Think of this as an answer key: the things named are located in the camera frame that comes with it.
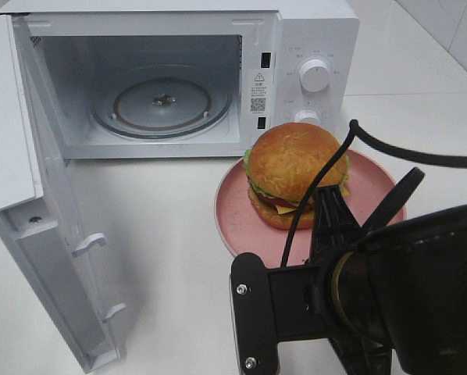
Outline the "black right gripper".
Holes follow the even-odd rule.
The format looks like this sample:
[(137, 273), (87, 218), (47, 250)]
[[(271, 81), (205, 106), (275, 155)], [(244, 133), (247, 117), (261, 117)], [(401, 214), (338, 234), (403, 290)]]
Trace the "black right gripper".
[(315, 190), (309, 262), (318, 266), (315, 304), (333, 329), (328, 338), (347, 374), (390, 374), (393, 343), (357, 244), (365, 237), (337, 185)]

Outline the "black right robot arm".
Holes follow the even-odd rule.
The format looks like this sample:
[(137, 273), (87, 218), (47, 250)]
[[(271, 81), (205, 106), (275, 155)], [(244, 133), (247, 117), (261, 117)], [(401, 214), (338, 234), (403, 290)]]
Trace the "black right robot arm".
[(311, 259), (349, 374), (467, 374), (467, 205), (387, 226), (394, 189), (362, 225), (336, 187), (315, 194)]

